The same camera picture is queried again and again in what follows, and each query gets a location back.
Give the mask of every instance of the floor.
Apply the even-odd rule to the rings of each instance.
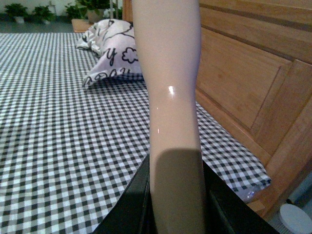
[[[18,24],[15,22],[0,21],[0,33],[73,33],[71,23],[51,22],[49,25],[43,23]]]

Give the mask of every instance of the cloud print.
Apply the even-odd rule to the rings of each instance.
[[[122,52],[122,60],[127,61],[128,63],[132,64],[135,61],[138,61],[137,59],[137,50],[127,47],[124,52]]]

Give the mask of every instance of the pillow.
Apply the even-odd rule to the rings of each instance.
[[[109,77],[143,79],[142,75],[132,75],[142,73],[137,59],[132,23],[117,19],[102,20],[85,32],[76,47],[91,49],[100,57],[83,78],[82,87],[85,89]]]

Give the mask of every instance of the mattress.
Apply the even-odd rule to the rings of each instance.
[[[109,78],[81,34],[0,34],[0,233],[91,233],[149,153],[144,81]],[[270,184],[260,161],[199,104],[203,160],[237,193]]]

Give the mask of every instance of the wall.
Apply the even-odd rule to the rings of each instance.
[[[0,13],[5,13],[5,8],[4,6],[5,5],[10,5],[12,3],[20,3],[22,4],[23,6],[27,7],[27,12],[28,13],[31,13],[34,8],[36,6],[46,6],[46,5],[49,5],[49,2],[52,2],[53,5],[55,5],[55,8],[56,8],[56,14],[58,16],[65,16],[66,13],[65,13],[65,6],[68,4],[68,3],[73,3],[75,4],[75,0],[0,0]],[[119,7],[122,6],[122,0],[118,0],[118,5]]]
[[[296,202],[312,186],[312,172],[301,182],[301,184],[289,196],[292,202]]]

